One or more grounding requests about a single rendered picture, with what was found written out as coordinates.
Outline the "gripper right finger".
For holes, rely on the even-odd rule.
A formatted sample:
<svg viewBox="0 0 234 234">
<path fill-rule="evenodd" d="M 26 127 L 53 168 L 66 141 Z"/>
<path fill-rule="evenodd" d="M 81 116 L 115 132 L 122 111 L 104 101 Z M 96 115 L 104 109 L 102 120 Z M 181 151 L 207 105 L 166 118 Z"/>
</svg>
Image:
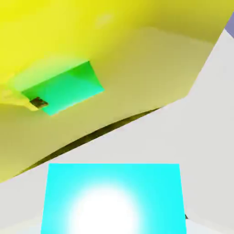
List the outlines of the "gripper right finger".
<svg viewBox="0 0 234 234">
<path fill-rule="evenodd" d="M 185 214 L 187 234 L 221 234 L 209 221 L 194 214 Z"/>
</svg>

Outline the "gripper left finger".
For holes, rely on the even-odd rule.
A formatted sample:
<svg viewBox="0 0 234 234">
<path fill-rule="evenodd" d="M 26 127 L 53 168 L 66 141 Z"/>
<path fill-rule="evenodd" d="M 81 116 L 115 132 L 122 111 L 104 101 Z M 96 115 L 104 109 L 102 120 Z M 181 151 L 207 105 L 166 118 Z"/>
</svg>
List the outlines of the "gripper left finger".
<svg viewBox="0 0 234 234">
<path fill-rule="evenodd" d="M 41 234 L 41 221 L 29 220 L 14 224 L 9 234 Z"/>
</svg>

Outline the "small cyan cube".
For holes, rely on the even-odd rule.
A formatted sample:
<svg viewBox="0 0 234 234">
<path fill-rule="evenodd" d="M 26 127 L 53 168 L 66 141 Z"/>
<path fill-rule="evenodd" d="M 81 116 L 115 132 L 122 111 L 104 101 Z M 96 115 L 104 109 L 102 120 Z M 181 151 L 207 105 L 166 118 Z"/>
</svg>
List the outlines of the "small cyan cube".
<svg viewBox="0 0 234 234">
<path fill-rule="evenodd" d="M 180 167 L 50 163 L 40 234 L 186 234 Z"/>
</svg>

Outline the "large yellow box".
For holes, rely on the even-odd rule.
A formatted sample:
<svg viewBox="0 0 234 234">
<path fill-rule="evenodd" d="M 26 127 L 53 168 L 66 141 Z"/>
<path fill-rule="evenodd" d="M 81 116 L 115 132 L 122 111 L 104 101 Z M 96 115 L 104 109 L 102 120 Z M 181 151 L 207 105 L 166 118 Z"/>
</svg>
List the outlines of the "large yellow box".
<svg viewBox="0 0 234 234">
<path fill-rule="evenodd" d="M 184 97 L 234 0 L 0 0 L 0 183 Z"/>
</svg>

